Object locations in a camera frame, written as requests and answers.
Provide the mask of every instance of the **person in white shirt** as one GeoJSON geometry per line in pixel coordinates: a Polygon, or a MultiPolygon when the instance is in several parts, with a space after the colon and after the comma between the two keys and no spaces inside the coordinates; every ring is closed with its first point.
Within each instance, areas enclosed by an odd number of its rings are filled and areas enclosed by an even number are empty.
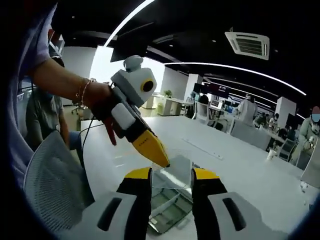
{"type": "Polygon", "coordinates": [[[253,120],[258,113],[258,106],[255,99],[251,95],[247,95],[247,99],[243,100],[237,107],[239,120],[245,124],[253,125],[253,120]]]}
{"type": "Polygon", "coordinates": [[[276,113],[269,121],[269,128],[274,131],[278,126],[279,113],[276,113]]]}

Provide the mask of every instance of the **gray shirt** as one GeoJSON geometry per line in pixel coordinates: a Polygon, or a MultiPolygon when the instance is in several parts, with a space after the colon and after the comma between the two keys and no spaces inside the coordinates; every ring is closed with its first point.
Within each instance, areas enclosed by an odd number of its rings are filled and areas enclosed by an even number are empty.
{"type": "Polygon", "coordinates": [[[60,132],[59,116],[63,115],[63,110],[61,97],[52,96],[49,99],[39,88],[34,90],[25,115],[26,141],[33,150],[37,149],[50,133],[60,132]]]}

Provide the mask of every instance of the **cup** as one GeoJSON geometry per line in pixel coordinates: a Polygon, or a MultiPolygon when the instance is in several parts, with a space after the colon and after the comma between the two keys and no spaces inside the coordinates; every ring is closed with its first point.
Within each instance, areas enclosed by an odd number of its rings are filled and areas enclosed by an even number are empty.
{"type": "Polygon", "coordinates": [[[277,155],[277,152],[275,150],[273,150],[273,149],[270,149],[269,154],[266,157],[266,159],[268,161],[271,161],[274,158],[275,155],[277,155]]]}

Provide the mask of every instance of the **white pillar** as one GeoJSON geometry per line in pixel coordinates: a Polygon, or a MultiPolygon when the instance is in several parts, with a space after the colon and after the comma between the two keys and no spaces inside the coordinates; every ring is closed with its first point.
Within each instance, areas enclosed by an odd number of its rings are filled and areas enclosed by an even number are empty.
{"type": "Polygon", "coordinates": [[[187,100],[187,97],[190,97],[191,92],[194,90],[195,84],[201,84],[203,81],[202,76],[198,74],[189,74],[188,82],[186,83],[184,100],[187,100]]]}
{"type": "Polygon", "coordinates": [[[288,115],[296,115],[297,104],[285,97],[280,97],[276,103],[275,113],[279,114],[278,127],[284,128],[286,126],[288,115]]]}

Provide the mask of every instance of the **bracelet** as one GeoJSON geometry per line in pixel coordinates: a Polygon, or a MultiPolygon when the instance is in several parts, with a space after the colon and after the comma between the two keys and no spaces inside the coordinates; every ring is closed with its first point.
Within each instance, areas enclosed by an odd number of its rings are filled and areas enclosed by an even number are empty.
{"type": "Polygon", "coordinates": [[[96,80],[94,78],[91,78],[89,81],[87,81],[87,83],[85,84],[84,88],[83,88],[83,91],[82,91],[82,96],[81,96],[81,101],[79,102],[79,105],[84,107],[84,96],[85,96],[85,93],[86,93],[86,90],[87,90],[87,87],[93,83],[93,82],[96,82],[96,80]]]}

